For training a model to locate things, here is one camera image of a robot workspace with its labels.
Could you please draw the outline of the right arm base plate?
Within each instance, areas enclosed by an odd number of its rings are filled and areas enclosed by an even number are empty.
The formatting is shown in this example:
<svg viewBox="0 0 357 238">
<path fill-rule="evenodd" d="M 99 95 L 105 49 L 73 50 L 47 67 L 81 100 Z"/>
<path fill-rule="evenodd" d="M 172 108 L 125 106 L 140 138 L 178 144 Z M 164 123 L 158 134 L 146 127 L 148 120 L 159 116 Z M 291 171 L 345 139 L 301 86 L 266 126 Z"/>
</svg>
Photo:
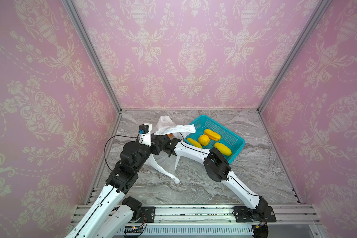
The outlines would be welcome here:
<svg viewBox="0 0 357 238">
<path fill-rule="evenodd" d="M 268 206 L 265 212 L 259 212 L 256 209 L 250 209 L 245 206 L 234 206 L 233 213 L 237 223 L 275 223 L 277 222 L 275 213 L 271 206 Z"/>
</svg>

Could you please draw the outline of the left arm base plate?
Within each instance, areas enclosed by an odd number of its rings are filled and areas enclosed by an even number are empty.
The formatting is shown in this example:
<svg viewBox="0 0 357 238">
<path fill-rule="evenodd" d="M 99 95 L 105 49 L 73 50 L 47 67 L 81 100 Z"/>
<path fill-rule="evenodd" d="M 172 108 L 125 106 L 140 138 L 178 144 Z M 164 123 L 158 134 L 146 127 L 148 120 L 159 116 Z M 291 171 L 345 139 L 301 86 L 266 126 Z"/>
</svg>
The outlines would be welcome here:
<svg viewBox="0 0 357 238">
<path fill-rule="evenodd" d="M 153 223 L 155 220 L 156 207 L 142 206 L 135 211 L 126 205 L 121 205 L 114 210 L 109 220 L 114 220 L 116 223 Z"/>
</svg>

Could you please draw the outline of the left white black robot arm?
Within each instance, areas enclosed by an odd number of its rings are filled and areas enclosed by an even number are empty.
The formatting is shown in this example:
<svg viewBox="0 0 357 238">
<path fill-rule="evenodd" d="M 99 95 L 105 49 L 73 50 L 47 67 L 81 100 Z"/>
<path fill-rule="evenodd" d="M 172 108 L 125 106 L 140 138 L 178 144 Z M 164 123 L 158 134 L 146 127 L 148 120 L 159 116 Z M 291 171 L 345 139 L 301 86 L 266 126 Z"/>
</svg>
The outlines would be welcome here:
<svg viewBox="0 0 357 238">
<path fill-rule="evenodd" d="M 130 221 L 138 221 L 141 202 L 126 194 L 138 180 L 138 172 L 152 155 L 151 143 L 130 141 L 123 146 L 120 160 L 82 220 L 68 238 L 112 238 Z"/>
</svg>

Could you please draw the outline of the white plastic bag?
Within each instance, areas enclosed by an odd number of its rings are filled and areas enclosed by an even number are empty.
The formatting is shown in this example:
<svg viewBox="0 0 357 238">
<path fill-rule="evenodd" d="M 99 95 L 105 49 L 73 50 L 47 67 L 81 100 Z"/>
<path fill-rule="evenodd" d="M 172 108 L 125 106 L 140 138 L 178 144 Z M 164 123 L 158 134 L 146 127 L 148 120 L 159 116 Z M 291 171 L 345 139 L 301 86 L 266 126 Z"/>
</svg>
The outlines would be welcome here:
<svg viewBox="0 0 357 238">
<path fill-rule="evenodd" d="M 153 131 L 153 126 L 149 123 L 141 124 L 138 128 L 142 144 L 151 148 L 151 155 L 147 159 L 146 165 L 170 177 L 175 183 L 180 183 L 180 180 L 175 175 L 157 163 L 155 156 L 159 156 L 160 153 L 163 153 L 163 158 L 167 159 L 172 155 L 174 157 L 174 167 L 176 168 L 179 162 L 179 156 L 174 152 L 174 148 L 181 139 L 175 136 L 181 135 L 185 137 L 191 133 L 195 133 L 195 126 L 176 125 L 169 116 L 161 116 L 156 128 L 156 131 Z"/>
</svg>

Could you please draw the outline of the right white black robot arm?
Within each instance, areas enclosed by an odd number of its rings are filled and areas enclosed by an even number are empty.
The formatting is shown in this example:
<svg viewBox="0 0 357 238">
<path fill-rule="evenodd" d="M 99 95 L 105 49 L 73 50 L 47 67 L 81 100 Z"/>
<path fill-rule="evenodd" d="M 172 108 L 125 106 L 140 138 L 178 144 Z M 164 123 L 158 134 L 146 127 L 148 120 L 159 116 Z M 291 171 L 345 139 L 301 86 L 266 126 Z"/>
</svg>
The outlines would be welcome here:
<svg viewBox="0 0 357 238">
<path fill-rule="evenodd" d="M 217 148 L 200 149 L 167 135 L 152 135 L 151 153 L 158 155 L 160 152 L 177 157 L 183 156 L 203 164 L 210 179 L 224 184 L 237 195 L 250 210 L 250 218 L 260 222 L 267 221 L 268 202 L 236 176 L 229 162 Z"/>
</svg>

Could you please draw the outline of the yellow lemon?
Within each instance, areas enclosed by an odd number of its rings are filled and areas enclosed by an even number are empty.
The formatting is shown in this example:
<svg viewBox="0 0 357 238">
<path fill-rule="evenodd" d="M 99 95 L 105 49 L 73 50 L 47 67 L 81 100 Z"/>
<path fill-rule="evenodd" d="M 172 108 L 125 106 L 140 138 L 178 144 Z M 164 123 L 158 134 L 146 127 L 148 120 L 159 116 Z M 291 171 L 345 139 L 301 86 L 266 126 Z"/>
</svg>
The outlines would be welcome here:
<svg viewBox="0 0 357 238">
<path fill-rule="evenodd" d="M 210 138 L 208 135 L 201 135 L 199 138 L 198 138 L 198 142 L 202 145 L 202 146 L 207 146 L 209 143 L 210 143 Z"/>
</svg>

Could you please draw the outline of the yellow banana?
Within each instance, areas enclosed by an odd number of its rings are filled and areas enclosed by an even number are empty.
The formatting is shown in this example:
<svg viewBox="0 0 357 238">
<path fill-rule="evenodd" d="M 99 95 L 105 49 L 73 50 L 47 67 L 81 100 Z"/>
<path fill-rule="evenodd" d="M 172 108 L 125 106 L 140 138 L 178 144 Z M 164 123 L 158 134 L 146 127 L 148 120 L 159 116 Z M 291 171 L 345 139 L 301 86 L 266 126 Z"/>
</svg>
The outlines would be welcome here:
<svg viewBox="0 0 357 238">
<path fill-rule="evenodd" d="M 195 147 L 197 147 L 197 148 L 202 148 L 202 145 L 198 142 L 198 141 L 196 141 L 196 140 L 194 140 L 194 139 L 192 139 L 192 138 L 188 138 L 187 139 L 187 141 L 191 144 L 191 145 L 193 145 L 193 146 L 195 146 Z"/>
</svg>

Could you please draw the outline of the teal plastic basket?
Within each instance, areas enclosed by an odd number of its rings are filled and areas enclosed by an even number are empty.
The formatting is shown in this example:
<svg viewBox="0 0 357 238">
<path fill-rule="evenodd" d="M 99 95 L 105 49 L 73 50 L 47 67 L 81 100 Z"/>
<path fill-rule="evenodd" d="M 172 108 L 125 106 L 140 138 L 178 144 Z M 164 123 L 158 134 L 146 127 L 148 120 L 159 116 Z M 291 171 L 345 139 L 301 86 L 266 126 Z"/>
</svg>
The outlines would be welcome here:
<svg viewBox="0 0 357 238">
<path fill-rule="evenodd" d="M 243 138 L 207 115 L 197 117 L 190 124 L 195 126 L 196 133 L 191 133 L 186 136 L 184 142 L 191 145 L 191 143 L 187 140 L 188 138 L 198 141 L 198 138 L 204 134 L 204 131 L 209 129 L 219 134 L 221 137 L 219 143 L 224 144 L 231 150 L 232 154 L 230 156 L 224 156 L 229 164 L 232 164 L 245 146 L 245 140 Z"/>
</svg>

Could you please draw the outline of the orange yellow mango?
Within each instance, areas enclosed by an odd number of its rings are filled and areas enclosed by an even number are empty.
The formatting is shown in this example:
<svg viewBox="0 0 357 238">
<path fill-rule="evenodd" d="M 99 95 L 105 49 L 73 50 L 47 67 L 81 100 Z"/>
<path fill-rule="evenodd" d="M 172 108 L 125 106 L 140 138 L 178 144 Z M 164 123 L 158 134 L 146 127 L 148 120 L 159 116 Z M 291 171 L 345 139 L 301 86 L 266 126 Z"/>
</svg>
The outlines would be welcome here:
<svg viewBox="0 0 357 238">
<path fill-rule="evenodd" d="M 206 129 L 204 131 L 204 134 L 207 135 L 209 137 L 209 139 L 214 140 L 214 141 L 220 141 L 221 140 L 221 135 L 210 130 L 210 129 Z"/>
</svg>

